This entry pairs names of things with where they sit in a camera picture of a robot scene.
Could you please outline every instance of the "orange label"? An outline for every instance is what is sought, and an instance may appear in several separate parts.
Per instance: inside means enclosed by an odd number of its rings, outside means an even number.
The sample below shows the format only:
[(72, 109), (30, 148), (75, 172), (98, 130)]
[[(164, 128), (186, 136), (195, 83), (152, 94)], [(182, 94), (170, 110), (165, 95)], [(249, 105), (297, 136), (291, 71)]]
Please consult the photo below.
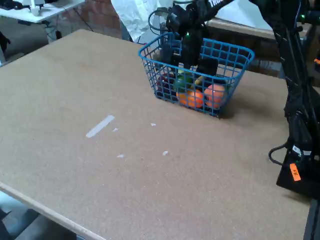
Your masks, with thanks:
[(298, 168), (297, 168), (296, 164), (291, 163), (290, 164), (290, 170), (291, 170), (291, 173), (292, 173), (293, 180), (295, 182), (300, 181), (301, 177), (300, 177), (300, 174), (298, 172)]

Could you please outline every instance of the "paper scrap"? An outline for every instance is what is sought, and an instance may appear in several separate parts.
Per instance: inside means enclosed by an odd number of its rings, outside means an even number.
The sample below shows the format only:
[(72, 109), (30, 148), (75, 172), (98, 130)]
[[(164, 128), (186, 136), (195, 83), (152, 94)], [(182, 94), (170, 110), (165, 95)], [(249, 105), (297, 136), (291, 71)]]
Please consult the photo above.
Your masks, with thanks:
[(87, 138), (92, 138), (95, 136), (98, 132), (100, 132), (105, 126), (107, 126), (113, 119), (115, 119), (114, 116), (108, 115), (105, 119), (103, 119), (97, 126), (92, 128), (85, 136)]

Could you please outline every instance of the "wire mesh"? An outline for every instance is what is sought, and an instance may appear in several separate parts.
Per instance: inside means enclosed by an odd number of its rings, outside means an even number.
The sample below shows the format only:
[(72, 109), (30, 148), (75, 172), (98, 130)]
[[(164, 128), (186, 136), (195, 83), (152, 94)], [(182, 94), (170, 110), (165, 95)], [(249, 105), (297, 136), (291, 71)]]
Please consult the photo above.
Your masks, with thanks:
[(186, 69), (181, 63), (175, 66), (158, 61), (156, 55), (165, 45), (170, 46), (175, 56), (181, 56), (182, 42), (171, 32), (157, 37), (138, 53), (154, 95), (211, 116), (218, 116), (227, 105), (255, 57), (246, 47), (204, 38), (200, 59), (217, 60), (213, 76), (197, 72), (197, 66)]

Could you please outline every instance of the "table edge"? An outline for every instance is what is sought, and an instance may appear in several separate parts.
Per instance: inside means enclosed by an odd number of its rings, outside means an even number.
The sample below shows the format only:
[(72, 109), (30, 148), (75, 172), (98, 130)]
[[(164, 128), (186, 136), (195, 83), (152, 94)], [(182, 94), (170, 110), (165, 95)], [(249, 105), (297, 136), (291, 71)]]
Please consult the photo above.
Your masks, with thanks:
[(0, 191), (8, 194), (10, 197), (22, 202), (39, 214), (67, 228), (68, 230), (71, 230), (72, 232), (79, 235), (80, 237), (85, 238), (86, 240), (106, 240), (105, 238), (93, 233), (92, 231), (82, 227), (81, 225), (71, 221), (70, 219), (60, 215), (54, 210), (42, 205), (41, 203), (33, 200), (32, 198), (24, 195), (23, 193), (2, 182), (0, 182)]

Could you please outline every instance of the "tape piece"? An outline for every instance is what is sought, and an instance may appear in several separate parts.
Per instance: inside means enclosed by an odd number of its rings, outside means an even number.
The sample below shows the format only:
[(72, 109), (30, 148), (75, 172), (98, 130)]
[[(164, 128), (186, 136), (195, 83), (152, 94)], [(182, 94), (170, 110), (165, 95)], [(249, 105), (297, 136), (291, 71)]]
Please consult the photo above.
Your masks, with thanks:
[(97, 126), (92, 128), (85, 136), (87, 138), (92, 138), (95, 136), (98, 132), (100, 132), (105, 126), (107, 126), (111, 121), (115, 119), (114, 116), (108, 115), (105, 119), (103, 119)]
[(300, 174), (298, 172), (298, 168), (294, 163), (290, 164), (290, 170), (291, 170), (291, 174), (292, 174), (293, 180), (295, 182), (300, 181), (301, 177), (300, 177)]

